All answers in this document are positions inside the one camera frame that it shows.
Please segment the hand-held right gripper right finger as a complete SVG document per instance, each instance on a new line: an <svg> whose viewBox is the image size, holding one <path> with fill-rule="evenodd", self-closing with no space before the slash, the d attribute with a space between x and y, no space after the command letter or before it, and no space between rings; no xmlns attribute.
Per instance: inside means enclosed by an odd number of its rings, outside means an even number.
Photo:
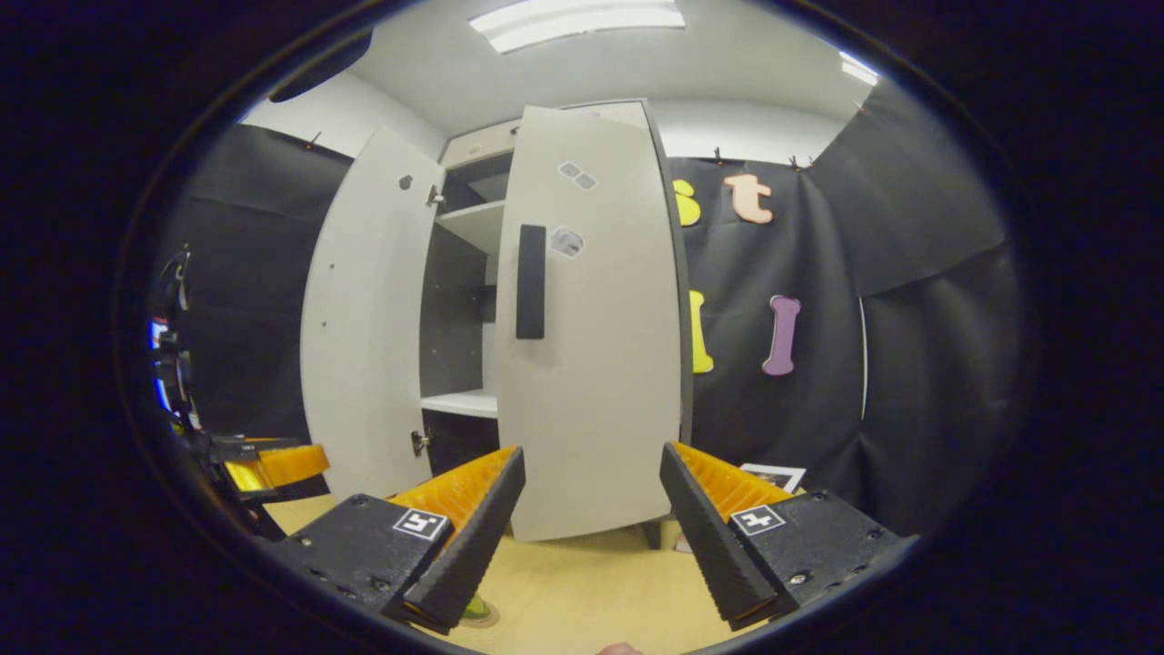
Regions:
<svg viewBox="0 0 1164 655"><path fill-rule="evenodd" d="M689 444L665 444L658 477L732 631L814 612L883 578L918 543L831 490L794 494Z"/></svg>

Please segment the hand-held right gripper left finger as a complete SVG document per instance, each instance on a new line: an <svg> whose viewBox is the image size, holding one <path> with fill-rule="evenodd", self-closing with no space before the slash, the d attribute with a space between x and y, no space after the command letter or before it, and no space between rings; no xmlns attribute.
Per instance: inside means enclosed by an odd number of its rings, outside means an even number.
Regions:
<svg viewBox="0 0 1164 655"><path fill-rule="evenodd" d="M511 444L391 499L350 494L275 542L274 557L342 604L448 634L525 484L524 451Z"/></svg>

